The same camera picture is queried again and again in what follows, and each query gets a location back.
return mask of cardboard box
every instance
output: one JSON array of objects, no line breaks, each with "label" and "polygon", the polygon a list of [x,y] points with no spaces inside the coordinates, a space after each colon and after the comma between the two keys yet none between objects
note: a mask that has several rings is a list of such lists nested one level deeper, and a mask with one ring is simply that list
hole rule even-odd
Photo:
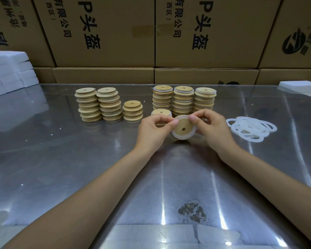
[{"label": "cardboard box", "polygon": [[154,84],[153,67],[58,67],[53,73],[57,83]]},{"label": "cardboard box", "polygon": [[254,85],[256,69],[156,68],[156,84]]},{"label": "cardboard box", "polygon": [[156,0],[156,66],[256,68],[280,0]]},{"label": "cardboard box", "polygon": [[56,83],[53,68],[36,67],[33,70],[37,75],[39,83]]},{"label": "cardboard box", "polygon": [[34,3],[58,66],[154,66],[154,0]]},{"label": "cardboard box", "polygon": [[0,0],[0,50],[25,51],[33,66],[55,66],[32,0]]},{"label": "cardboard box", "polygon": [[284,0],[259,68],[311,69],[311,0]]},{"label": "cardboard box", "polygon": [[311,69],[261,69],[256,85],[278,85],[281,81],[311,81]]}]

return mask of hand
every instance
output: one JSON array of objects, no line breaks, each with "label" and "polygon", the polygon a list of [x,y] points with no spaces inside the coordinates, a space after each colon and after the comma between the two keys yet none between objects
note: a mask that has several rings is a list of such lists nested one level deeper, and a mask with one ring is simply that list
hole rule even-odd
[{"label": "hand", "polygon": [[[201,120],[200,117],[206,118],[208,122]],[[222,115],[209,109],[202,109],[189,115],[189,120],[198,127],[197,133],[205,136],[207,143],[220,158],[223,153],[238,147]]]},{"label": "hand", "polygon": [[[159,121],[168,122],[163,127],[157,127],[156,123]],[[138,127],[138,136],[135,149],[146,151],[153,155],[163,144],[166,136],[172,131],[179,120],[174,120],[173,117],[162,114],[154,114],[152,116],[142,119]]]}]

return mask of person's left arm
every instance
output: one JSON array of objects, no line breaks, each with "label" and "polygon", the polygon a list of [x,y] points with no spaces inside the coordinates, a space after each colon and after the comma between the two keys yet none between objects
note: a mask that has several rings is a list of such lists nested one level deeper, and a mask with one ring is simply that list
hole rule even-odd
[{"label": "person's left arm", "polygon": [[[162,128],[156,122],[169,122]],[[142,120],[134,149],[88,185],[12,238],[3,249],[88,248],[135,177],[178,124],[156,114]]]}]

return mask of forearm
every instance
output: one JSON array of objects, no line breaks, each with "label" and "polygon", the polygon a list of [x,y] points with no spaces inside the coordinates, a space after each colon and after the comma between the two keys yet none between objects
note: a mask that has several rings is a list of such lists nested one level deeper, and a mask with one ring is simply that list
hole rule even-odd
[{"label": "forearm", "polygon": [[241,148],[220,158],[264,195],[311,240],[311,188]]},{"label": "forearm", "polygon": [[88,248],[150,154],[133,150],[27,226],[4,249]]}]

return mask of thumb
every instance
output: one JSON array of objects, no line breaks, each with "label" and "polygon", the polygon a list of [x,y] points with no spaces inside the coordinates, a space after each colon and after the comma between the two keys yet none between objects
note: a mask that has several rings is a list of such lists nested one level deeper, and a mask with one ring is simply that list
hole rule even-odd
[{"label": "thumb", "polygon": [[194,123],[198,129],[204,133],[207,131],[207,127],[209,127],[210,125],[206,124],[202,119],[198,118],[195,115],[189,115],[189,120]]},{"label": "thumb", "polygon": [[169,123],[167,123],[165,126],[163,126],[161,129],[164,131],[166,134],[169,134],[170,131],[172,131],[177,125],[178,125],[179,120],[175,119]]}]

